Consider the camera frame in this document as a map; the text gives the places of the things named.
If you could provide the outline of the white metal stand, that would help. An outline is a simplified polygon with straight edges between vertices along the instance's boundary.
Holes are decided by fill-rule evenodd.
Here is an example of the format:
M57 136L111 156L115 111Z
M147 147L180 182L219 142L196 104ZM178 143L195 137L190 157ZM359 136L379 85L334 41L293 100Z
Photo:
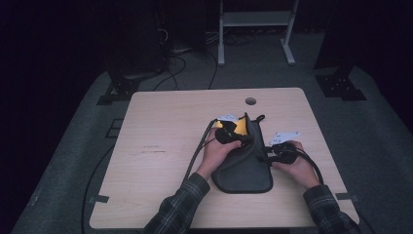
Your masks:
M218 48L217 64L225 64L224 29L227 27L258 27L258 26L285 26L286 33L280 39L282 49L289 65L296 63L290 50L289 41L297 14L300 0L293 0L291 9L288 11L270 12L225 12L224 0L220 0L219 26L218 26Z

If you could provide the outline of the dark floor plate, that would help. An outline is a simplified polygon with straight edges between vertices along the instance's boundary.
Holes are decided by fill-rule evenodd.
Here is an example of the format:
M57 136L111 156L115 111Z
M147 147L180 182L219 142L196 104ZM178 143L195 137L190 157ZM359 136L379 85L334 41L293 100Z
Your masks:
M123 125L124 120L123 119L113 119L109 129L106 132L105 137L106 138L117 138L121 129L122 129L122 125Z

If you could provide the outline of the black stand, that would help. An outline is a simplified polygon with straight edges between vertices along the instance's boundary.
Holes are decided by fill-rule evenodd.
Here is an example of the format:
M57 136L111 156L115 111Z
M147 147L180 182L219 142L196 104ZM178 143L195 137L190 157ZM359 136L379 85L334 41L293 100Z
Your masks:
M129 100L166 69L155 0L97 0L94 13L111 87L100 102Z
M316 80L327 98L365 100L360 89L350 80L363 41L362 5L357 0L336 0L329 25L319 50L315 69L336 67L329 75Z

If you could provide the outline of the person's right hand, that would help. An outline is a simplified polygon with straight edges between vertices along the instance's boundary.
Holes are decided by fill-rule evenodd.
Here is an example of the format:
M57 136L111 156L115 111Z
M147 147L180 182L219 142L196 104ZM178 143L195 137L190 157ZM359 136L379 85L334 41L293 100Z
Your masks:
M290 165L274 162L272 166L275 169L289 174L298 184L302 185L306 190L320 185L319 179L312 165L302 157L297 157L296 160Z

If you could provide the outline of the grey and yellow cloth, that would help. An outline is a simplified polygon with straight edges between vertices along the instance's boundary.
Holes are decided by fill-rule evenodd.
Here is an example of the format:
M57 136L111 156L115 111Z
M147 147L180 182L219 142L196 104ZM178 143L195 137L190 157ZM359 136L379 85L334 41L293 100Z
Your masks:
M236 132L250 135L251 143L232 150L212 173L212 181L219 190L230 194L255 194L265 193L273 188L270 167L257 159L266 157L259 126L259 122L264 118L264 115L260 115L251 120L245 114L239 119Z

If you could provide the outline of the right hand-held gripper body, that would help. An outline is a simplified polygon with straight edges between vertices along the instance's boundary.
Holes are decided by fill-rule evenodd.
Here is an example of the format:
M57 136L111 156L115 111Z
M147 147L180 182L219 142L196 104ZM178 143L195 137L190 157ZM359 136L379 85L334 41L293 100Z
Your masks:
M299 132L278 132L269 141L270 151L273 156L269 157L271 162L292 164L297 158L296 146L291 141L300 135Z

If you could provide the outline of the person's left hand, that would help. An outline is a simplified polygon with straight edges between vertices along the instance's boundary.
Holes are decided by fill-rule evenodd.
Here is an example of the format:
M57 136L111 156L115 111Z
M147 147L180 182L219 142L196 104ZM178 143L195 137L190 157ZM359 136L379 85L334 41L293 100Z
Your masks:
M204 156L200 166L196 169L196 173L203 179L208 180L211 174L223 163L227 155L234 149L242 146L239 140L226 144L220 143L215 138L216 129L209 131L204 147Z

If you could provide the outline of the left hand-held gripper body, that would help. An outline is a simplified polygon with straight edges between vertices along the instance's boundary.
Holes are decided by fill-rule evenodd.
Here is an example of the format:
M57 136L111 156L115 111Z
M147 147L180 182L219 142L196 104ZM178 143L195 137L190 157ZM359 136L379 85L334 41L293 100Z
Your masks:
M236 132L239 119L232 114L222 115L216 119L215 138L222 144L240 140L242 135Z

